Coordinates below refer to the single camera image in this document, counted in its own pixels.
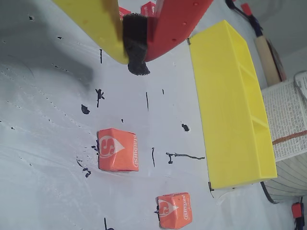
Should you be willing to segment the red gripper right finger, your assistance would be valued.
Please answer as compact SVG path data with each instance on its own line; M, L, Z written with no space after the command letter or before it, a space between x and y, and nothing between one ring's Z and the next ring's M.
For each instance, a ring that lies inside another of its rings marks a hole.
M210 0L158 0L153 16L125 15L123 43L130 73L148 75L146 63L188 39L211 3Z

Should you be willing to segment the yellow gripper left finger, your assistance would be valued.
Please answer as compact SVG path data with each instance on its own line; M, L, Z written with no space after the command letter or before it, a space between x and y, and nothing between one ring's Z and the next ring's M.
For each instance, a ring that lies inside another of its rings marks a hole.
M121 64L128 63L118 1L55 0L54 3L111 58Z

